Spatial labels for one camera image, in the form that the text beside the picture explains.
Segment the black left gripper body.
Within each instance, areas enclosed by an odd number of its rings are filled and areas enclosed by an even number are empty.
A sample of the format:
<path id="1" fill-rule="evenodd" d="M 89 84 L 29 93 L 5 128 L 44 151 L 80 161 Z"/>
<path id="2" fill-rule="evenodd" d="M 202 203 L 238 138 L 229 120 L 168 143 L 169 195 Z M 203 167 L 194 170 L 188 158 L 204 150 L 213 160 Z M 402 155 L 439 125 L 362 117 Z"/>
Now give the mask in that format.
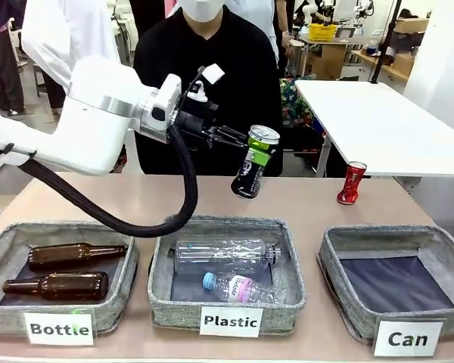
<path id="1" fill-rule="evenodd" d="M 215 119 L 216 112 L 212 110 L 201 111 L 199 115 L 184 110 L 177 112 L 175 125 L 189 150 L 209 150 L 212 147 L 209 129 Z"/>

